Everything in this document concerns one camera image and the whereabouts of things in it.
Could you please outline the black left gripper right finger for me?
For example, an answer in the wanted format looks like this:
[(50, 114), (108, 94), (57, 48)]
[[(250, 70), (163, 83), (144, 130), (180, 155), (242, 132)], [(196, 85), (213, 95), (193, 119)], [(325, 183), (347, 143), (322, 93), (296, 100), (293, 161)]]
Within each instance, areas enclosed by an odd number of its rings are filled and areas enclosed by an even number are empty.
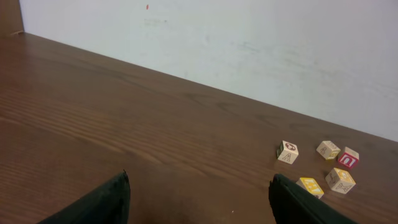
[(269, 203), (278, 224), (355, 224), (282, 174), (269, 185)]

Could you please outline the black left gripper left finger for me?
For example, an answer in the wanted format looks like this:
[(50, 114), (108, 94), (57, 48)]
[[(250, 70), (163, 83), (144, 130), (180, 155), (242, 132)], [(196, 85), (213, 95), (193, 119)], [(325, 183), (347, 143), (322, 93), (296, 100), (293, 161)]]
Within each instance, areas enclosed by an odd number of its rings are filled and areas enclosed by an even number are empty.
[(131, 188), (125, 171), (118, 173), (41, 224), (127, 224)]

